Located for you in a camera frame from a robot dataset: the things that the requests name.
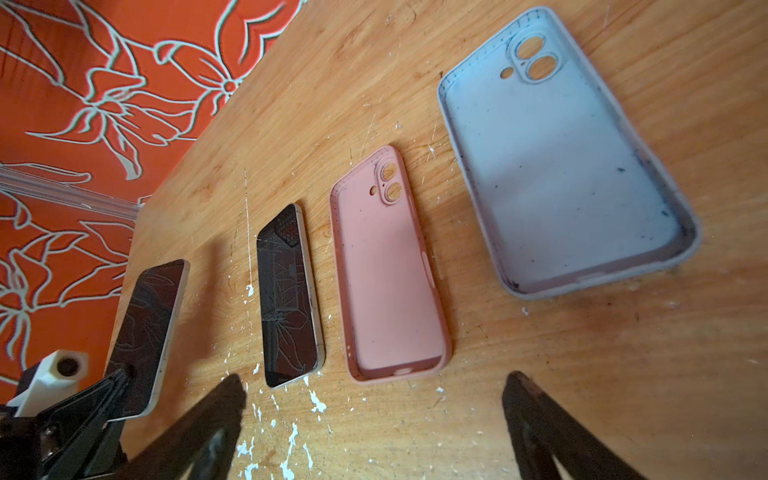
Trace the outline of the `black phone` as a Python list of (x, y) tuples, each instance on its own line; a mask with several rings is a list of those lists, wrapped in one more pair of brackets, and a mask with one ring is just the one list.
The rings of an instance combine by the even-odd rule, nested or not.
[(125, 368), (130, 380), (111, 422), (149, 415), (162, 389), (189, 262), (177, 259), (143, 271), (134, 286), (105, 374)]

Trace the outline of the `aluminium frame post left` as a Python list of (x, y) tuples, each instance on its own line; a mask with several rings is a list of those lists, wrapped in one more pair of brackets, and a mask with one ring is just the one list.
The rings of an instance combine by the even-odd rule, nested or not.
[(1, 167), (1, 190), (67, 207), (135, 221), (141, 206), (61, 182)]

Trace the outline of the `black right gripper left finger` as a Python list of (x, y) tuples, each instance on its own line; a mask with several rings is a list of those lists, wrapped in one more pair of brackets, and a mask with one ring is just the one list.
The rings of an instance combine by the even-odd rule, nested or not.
[(225, 479), (240, 436), (245, 403), (239, 376), (227, 376), (113, 477)]

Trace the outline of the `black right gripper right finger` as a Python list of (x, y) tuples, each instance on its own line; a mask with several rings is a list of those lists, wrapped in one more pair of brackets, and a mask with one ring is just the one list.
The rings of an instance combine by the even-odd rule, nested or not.
[(559, 479), (561, 465), (573, 479), (641, 479), (535, 382), (511, 372), (502, 406), (523, 479)]

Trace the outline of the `white phone case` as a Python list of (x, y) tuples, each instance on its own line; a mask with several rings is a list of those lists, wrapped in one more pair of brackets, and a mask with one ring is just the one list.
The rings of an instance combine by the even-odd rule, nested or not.
[(529, 9), (437, 98), (492, 264), (533, 300), (678, 265), (700, 224), (555, 12)]

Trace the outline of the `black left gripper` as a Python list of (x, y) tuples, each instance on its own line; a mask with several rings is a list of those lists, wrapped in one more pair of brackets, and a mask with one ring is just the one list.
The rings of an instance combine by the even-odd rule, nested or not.
[(121, 368), (35, 417), (1, 415), (1, 479), (106, 479), (127, 462), (113, 421), (124, 405)]

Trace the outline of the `pink phone case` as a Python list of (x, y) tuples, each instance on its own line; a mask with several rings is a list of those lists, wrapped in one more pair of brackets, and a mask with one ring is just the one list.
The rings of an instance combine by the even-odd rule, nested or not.
[(437, 373), (452, 342), (404, 161), (386, 145), (330, 191), (347, 368), (359, 384)]

